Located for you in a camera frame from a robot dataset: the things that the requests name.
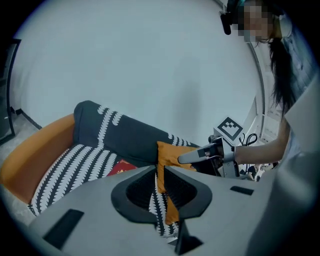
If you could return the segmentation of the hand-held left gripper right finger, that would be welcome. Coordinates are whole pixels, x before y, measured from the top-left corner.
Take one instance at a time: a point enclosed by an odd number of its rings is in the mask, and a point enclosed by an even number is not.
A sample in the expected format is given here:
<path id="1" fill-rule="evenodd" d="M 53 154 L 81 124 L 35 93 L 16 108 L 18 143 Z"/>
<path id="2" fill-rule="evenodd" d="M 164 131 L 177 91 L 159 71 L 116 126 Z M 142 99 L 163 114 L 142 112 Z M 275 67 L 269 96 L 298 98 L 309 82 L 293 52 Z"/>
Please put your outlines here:
<path id="1" fill-rule="evenodd" d="M 165 167 L 164 185 L 177 204 L 179 256 L 246 256 L 267 207 L 276 172 L 259 182 Z"/>

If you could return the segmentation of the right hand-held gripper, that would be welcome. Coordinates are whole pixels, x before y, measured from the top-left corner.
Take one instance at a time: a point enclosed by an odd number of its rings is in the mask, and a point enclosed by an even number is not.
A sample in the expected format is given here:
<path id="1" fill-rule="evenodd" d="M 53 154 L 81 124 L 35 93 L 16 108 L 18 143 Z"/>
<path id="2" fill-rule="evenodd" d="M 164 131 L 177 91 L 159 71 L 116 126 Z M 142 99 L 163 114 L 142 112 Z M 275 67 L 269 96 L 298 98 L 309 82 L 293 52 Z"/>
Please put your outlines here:
<path id="1" fill-rule="evenodd" d="M 210 144 L 196 148 L 193 151 L 180 155 L 177 160 L 180 164 L 191 164 L 199 173 L 221 176 L 239 177 L 239 167 L 235 161 L 235 147 L 240 142 L 240 135 L 243 128 L 230 117 L 226 117 L 218 126 L 213 128 L 213 135 L 210 135 Z"/>

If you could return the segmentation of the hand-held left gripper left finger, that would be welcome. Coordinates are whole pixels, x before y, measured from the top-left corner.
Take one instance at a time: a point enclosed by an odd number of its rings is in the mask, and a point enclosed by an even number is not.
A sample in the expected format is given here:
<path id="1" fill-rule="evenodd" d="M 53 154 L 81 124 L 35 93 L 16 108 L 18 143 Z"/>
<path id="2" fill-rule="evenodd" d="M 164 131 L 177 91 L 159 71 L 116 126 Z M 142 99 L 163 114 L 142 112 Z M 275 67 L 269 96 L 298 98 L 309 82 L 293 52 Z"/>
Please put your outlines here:
<path id="1" fill-rule="evenodd" d="M 153 166 L 80 185 L 49 206 L 30 225 L 43 256 L 172 256 L 149 212 Z"/>

